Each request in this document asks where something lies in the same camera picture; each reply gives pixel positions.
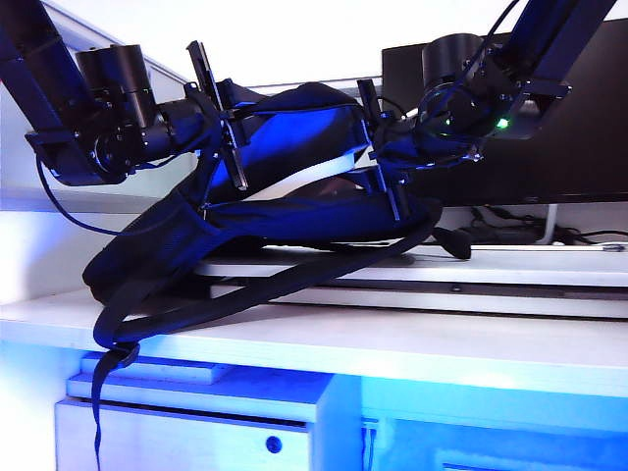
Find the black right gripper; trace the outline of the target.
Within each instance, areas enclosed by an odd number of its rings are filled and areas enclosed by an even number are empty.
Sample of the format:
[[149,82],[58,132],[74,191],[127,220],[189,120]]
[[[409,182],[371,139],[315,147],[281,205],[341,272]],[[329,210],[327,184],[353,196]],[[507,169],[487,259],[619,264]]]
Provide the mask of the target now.
[[411,122],[399,120],[394,111],[381,108],[384,98],[377,94],[370,78],[359,79],[357,86],[371,146],[342,156],[346,168],[359,168],[349,171],[348,179],[369,193],[382,193],[394,219],[406,220],[411,215],[409,174],[417,165]]

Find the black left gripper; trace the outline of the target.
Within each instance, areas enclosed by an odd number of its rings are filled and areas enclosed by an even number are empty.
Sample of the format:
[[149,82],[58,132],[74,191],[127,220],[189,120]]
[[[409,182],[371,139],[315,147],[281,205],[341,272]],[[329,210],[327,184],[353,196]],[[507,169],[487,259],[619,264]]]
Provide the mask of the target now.
[[215,82],[204,46],[194,40],[188,44],[197,81],[183,86],[184,98],[161,105],[164,123],[171,140],[172,155],[209,149],[225,162],[236,189],[247,190],[239,148],[250,143],[247,129],[253,117],[228,116],[225,107],[244,107],[258,102],[253,90],[234,83],[230,78]]

